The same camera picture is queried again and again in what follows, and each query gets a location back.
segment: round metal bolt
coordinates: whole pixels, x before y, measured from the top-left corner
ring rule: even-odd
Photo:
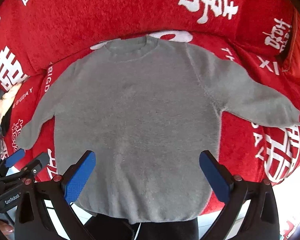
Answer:
[[[25,180],[25,184],[26,184],[26,185],[31,184],[31,182],[32,182],[31,179],[26,179],[26,180]]]
[[[60,180],[62,180],[62,176],[61,175],[56,175],[56,176],[53,177],[53,180],[54,181],[60,181]]]
[[[236,180],[236,181],[241,181],[242,180],[242,177],[240,175],[234,175],[233,178]]]
[[[266,184],[266,185],[270,185],[271,184],[271,182],[269,181],[269,179],[264,179],[263,183]]]

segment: black fabric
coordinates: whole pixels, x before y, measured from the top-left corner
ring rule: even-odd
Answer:
[[[133,240],[139,223],[130,225],[126,219],[98,214],[85,224],[95,239]],[[198,240],[198,220],[166,223],[141,223],[137,240]]]
[[[11,112],[12,112],[12,105],[10,106],[7,113],[2,117],[1,131],[2,131],[3,137],[6,136],[8,130],[9,130],[9,127],[10,127]]]

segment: red blanket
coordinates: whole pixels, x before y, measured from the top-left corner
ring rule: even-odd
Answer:
[[[6,0],[0,7],[0,84],[8,89],[31,76],[16,96],[7,155],[17,149],[14,140],[39,100],[72,62],[100,41],[140,33],[196,44],[233,60],[300,110],[300,86],[281,73],[275,59],[289,37],[292,14],[287,0]],[[183,31],[153,33],[165,29]],[[41,181],[58,173],[53,130],[52,119],[16,165],[48,151],[50,164],[38,174]],[[300,165],[300,127],[266,128],[223,113],[219,162],[246,180],[280,183]],[[221,208],[212,195],[203,212]]]

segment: gray sweater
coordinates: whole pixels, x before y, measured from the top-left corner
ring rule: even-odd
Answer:
[[[132,224],[185,221],[209,200],[198,159],[202,150],[218,159],[222,111],[269,127],[300,125],[285,96],[230,60],[150,36],[114,40],[64,71],[16,142],[30,149],[55,116],[61,174],[86,150],[96,154],[80,206]]]

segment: blue textured pad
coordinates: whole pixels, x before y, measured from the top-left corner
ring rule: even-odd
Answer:
[[[230,187],[205,152],[200,154],[199,164],[218,200],[228,203],[230,200]]]
[[[75,202],[78,199],[95,166],[96,155],[94,152],[90,152],[88,157],[66,185],[65,199],[68,204]]]
[[[13,155],[6,158],[5,166],[6,168],[11,168],[13,165],[15,165],[18,161],[20,161],[24,156],[26,155],[26,152],[24,149],[17,150]]]

